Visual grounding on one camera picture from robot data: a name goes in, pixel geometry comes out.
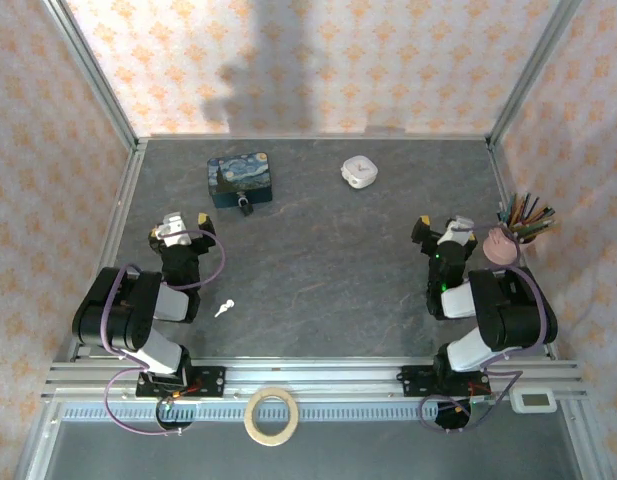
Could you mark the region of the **starry night painted box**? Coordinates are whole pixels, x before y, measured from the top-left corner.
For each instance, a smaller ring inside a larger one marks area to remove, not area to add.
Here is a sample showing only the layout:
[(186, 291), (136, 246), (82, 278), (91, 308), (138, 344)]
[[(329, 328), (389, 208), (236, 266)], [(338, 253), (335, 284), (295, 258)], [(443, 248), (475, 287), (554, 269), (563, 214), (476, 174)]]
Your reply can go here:
[(216, 208), (239, 208), (245, 195), (254, 206), (273, 199), (268, 155), (254, 152), (210, 158), (207, 161), (208, 192)]

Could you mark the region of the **pink pencil holder cup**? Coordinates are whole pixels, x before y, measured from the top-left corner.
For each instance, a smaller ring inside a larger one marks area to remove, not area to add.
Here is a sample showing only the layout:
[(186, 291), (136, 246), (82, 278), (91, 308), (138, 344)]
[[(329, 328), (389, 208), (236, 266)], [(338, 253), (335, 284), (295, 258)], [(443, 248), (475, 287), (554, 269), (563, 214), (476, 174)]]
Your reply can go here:
[[(498, 165), (497, 162), (497, 157), (496, 157), (496, 148), (492, 145), (490, 145), (489, 143), (486, 143), (487, 146), (487, 150), (488, 150), (488, 157), (489, 157), (489, 161), (497, 182), (497, 186), (499, 189), (499, 193), (501, 196), (501, 201), (507, 205), (510, 198), (511, 198), (511, 194), (509, 193), (509, 190), (505, 184), (503, 175), (501, 173), (501, 169)], [(558, 360), (559, 356), (558, 356), (558, 349), (553, 345), (553, 344), (546, 344), (543, 346), (543, 350), (545, 355), (550, 359), (550, 360)]]

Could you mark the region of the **white earbud case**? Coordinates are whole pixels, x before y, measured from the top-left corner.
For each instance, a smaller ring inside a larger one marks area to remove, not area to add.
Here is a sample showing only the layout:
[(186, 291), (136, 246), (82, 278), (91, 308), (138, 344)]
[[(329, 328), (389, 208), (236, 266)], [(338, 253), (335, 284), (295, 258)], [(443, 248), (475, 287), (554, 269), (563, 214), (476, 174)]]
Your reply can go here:
[(363, 155), (356, 155), (345, 160), (340, 171), (342, 178), (354, 189), (364, 189), (370, 186), (378, 175), (378, 167)]

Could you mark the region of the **white thermometer display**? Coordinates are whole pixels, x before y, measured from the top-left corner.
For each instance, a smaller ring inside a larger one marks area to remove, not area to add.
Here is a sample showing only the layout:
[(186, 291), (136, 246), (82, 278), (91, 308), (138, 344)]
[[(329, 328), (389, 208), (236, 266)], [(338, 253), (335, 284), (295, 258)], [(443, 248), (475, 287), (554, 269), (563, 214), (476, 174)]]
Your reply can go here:
[(546, 387), (514, 387), (510, 390), (512, 410), (518, 414), (550, 414), (557, 411), (553, 391)]

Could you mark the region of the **beige tape roll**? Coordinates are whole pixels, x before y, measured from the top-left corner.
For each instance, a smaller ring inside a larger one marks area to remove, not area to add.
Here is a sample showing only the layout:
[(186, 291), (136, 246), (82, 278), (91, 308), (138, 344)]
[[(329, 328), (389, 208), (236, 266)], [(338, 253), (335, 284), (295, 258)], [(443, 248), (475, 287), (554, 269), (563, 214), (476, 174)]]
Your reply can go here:
[[(286, 426), (275, 435), (264, 434), (259, 430), (255, 420), (257, 408), (269, 398), (281, 400), (289, 412)], [(299, 418), (299, 406), (288, 391), (278, 387), (266, 387), (255, 392), (248, 401), (244, 410), (244, 427), (249, 437), (259, 445), (277, 447), (286, 443), (294, 435), (299, 424)]]

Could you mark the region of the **left aluminium side rail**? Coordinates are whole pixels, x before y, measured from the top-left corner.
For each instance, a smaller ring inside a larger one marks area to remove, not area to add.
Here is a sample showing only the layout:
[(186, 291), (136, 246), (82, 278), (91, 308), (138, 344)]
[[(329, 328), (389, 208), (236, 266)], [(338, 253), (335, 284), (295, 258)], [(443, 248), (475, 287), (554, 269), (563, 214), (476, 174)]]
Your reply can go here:
[(87, 283), (90, 287), (103, 267), (113, 266), (136, 189), (141, 167), (144, 161), (147, 138), (140, 138), (137, 145), (130, 151), (109, 215), (107, 229), (101, 242), (99, 260), (93, 274)]

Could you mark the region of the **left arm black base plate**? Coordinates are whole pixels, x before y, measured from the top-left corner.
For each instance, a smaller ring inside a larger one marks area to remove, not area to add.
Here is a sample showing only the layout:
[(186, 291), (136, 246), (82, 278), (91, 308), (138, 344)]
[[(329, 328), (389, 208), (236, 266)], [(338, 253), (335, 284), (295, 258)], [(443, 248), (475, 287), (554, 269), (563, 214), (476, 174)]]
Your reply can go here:
[(221, 398), (225, 386), (226, 368), (222, 366), (191, 366), (174, 374), (140, 373), (137, 398)]

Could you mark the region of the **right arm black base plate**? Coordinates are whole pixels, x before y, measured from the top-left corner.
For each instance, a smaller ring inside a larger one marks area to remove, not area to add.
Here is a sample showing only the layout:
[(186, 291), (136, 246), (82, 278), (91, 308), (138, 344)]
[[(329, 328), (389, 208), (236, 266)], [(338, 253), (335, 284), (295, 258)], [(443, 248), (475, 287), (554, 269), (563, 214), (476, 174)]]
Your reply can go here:
[(441, 371), (432, 365), (406, 365), (396, 379), (401, 383), (405, 397), (469, 397), (492, 393), (488, 377), (479, 371)]

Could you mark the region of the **thin aluminium wall rail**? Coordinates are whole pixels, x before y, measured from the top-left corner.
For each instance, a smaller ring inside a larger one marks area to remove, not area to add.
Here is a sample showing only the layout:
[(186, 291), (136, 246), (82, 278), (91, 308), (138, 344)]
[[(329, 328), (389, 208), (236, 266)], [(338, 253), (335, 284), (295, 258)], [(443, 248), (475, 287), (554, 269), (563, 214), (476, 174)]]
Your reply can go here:
[(137, 139), (137, 144), (145, 144), (149, 141), (170, 141), (170, 140), (430, 140), (430, 141), (480, 141), (485, 142), (487, 134), (400, 134), (399, 132), (367, 132), (363, 133), (303, 133), (303, 134), (155, 134), (141, 136)]

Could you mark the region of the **left aluminium corner post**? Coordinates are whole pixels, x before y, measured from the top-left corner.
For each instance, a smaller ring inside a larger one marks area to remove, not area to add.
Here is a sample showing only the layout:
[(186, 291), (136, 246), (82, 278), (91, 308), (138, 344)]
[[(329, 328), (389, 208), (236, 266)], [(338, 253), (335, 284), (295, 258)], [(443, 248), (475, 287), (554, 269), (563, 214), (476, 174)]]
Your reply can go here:
[(64, 40), (70, 57), (76, 63), (95, 99), (112, 123), (115, 133), (129, 151), (135, 150), (139, 137), (72, 14), (67, 0), (41, 0), (41, 2)]

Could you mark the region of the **aluminium corner post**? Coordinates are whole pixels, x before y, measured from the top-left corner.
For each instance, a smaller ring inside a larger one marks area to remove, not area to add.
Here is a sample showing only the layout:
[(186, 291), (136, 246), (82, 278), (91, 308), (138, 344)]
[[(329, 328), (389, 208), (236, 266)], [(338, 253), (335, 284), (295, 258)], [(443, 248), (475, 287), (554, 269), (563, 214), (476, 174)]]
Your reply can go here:
[(501, 142), (535, 80), (549, 60), (554, 48), (568, 27), (582, 0), (559, 0), (557, 6), (539, 37), (528, 61), (515, 83), (504, 107), (490, 133), (485, 136), (486, 144), (493, 151)]
[(70, 57), (76, 63), (95, 99), (112, 123), (115, 133), (129, 151), (135, 150), (139, 137), (72, 14), (67, 0), (41, 0), (41, 2), (64, 40)]

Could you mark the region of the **long aluminium base rail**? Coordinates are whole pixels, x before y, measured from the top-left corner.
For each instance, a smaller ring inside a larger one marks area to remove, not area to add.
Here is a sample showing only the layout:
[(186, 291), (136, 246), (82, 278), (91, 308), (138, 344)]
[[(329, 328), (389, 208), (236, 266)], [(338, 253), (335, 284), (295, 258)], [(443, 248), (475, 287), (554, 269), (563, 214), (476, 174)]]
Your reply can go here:
[[(226, 368), (226, 401), (244, 401), (264, 387), (279, 387), (299, 401), (353, 402), (404, 399), (397, 374), (405, 365), (430, 365), (426, 357), (340, 358), (197, 358), (201, 366)], [(112, 376), (130, 363), (114, 357), (86, 357), (52, 364), (42, 389), (44, 398), (92, 400), (103, 396)], [(550, 388), (558, 400), (588, 396), (587, 384), (575, 361), (547, 357), (510, 358), (490, 368), (490, 385), (501, 392), (509, 382), (508, 371), (521, 371), (520, 387)]]

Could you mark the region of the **right aluminium corner post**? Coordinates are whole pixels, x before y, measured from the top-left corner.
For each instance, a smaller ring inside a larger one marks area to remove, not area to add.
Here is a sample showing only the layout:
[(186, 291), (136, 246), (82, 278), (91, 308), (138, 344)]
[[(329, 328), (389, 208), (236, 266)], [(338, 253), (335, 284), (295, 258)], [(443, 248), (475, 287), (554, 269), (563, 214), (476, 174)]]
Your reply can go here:
[(549, 60), (554, 48), (568, 27), (582, 0), (559, 0), (557, 6), (539, 37), (528, 61), (515, 83), (504, 107), (490, 133), (485, 136), (486, 144), (493, 151), (501, 142), (535, 80)]

